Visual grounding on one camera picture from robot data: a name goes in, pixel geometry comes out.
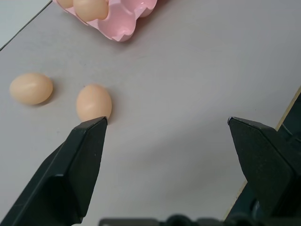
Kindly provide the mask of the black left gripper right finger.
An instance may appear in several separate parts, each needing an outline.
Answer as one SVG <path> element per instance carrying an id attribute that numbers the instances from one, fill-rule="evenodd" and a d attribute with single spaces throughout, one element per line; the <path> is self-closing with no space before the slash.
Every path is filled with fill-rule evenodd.
<path id="1" fill-rule="evenodd" d="M 301 155 L 269 126 L 231 117 L 243 174 L 267 216 L 301 215 Z"/>

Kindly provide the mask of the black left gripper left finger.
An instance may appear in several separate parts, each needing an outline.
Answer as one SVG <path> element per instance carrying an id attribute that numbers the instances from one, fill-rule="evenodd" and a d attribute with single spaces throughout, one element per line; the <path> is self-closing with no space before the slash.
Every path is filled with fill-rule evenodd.
<path id="1" fill-rule="evenodd" d="M 98 178 L 107 125 L 100 117 L 76 126 L 39 166 L 1 225 L 82 223 Z"/>

